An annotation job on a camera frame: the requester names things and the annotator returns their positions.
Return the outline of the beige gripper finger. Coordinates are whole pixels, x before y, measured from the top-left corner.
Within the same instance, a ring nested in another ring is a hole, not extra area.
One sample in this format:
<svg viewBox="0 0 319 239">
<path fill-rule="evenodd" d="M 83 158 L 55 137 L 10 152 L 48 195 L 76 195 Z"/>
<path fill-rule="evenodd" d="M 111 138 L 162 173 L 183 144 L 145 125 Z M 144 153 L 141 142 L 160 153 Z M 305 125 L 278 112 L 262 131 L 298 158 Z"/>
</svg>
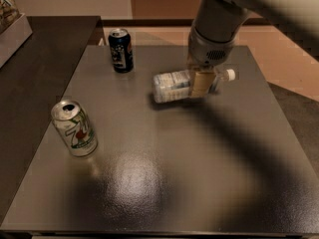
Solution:
<svg viewBox="0 0 319 239">
<path fill-rule="evenodd" d="M 189 96 L 191 98 L 204 97 L 215 80 L 214 71 L 196 71 L 191 70 Z"/>
</svg>

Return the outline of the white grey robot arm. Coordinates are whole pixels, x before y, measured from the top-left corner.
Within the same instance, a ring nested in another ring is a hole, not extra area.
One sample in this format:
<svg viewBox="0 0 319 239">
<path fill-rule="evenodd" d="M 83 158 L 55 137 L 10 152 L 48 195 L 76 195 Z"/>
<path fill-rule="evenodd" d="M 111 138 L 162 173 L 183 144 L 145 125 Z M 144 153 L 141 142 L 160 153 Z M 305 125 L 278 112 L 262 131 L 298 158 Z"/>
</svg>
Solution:
<svg viewBox="0 0 319 239">
<path fill-rule="evenodd" d="M 188 36 L 192 98 L 209 92 L 215 79 L 213 68 L 225 62 L 239 28 L 252 12 L 312 58 L 319 58 L 319 0 L 201 0 Z"/>
</svg>

